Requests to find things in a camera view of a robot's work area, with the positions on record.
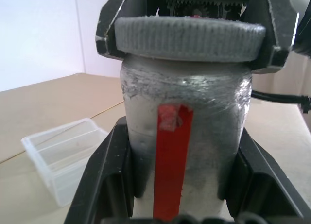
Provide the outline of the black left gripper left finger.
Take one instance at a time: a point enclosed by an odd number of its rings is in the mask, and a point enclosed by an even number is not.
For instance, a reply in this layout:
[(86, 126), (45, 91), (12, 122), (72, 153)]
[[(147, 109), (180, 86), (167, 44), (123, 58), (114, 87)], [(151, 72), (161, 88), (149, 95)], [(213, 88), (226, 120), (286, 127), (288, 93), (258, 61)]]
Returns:
[(126, 118), (92, 154), (64, 224), (129, 224), (134, 184)]

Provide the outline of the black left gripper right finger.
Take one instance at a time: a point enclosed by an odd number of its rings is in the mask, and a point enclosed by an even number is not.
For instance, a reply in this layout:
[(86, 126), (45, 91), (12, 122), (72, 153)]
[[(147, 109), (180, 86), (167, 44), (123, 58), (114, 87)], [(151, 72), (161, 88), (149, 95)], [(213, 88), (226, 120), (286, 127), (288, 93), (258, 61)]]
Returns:
[(218, 133), (218, 198), (235, 220), (255, 214), (268, 224), (311, 224), (311, 208), (276, 160), (246, 129)]

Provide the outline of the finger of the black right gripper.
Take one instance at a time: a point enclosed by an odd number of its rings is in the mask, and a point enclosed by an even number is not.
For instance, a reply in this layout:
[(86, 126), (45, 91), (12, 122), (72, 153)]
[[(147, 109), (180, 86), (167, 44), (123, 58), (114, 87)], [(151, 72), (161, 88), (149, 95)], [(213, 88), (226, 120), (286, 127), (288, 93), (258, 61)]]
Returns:
[(98, 55), (120, 61), (124, 59), (125, 53), (116, 46), (114, 24), (126, 2), (127, 0), (108, 0), (101, 8), (95, 34)]
[(290, 0), (248, 0), (244, 21), (266, 29), (257, 59), (250, 62), (255, 74), (280, 71), (294, 44), (298, 13)]

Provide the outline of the grey ribbed jar lid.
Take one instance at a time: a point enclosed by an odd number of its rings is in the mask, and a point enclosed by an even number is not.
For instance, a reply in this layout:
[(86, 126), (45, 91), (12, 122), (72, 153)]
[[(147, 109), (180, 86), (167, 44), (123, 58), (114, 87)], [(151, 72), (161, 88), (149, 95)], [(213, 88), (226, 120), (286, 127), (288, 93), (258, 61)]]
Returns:
[(115, 21), (118, 50), (175, 61), (253, 61), (265, 35), (261, 25), (223, 19), (129, 17)]

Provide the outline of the grey jar with red tape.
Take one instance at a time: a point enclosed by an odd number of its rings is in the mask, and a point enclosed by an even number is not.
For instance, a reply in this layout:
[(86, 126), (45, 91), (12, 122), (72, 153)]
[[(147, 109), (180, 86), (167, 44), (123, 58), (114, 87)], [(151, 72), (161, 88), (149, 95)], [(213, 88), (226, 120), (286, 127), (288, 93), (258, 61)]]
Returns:
[(120, 79), (134, 217), (218, 216), (249, 110), (250, 69), (130, 55)]

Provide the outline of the clear plastic box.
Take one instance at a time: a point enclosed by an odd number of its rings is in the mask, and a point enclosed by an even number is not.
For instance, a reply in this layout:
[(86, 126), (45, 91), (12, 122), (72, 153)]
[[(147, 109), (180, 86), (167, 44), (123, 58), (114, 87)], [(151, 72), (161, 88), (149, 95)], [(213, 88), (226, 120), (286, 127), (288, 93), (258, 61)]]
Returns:
[(74, 198), (87, 162), (108, 136), (88, 118), (24, 137), (21, 142), (59, 207)]

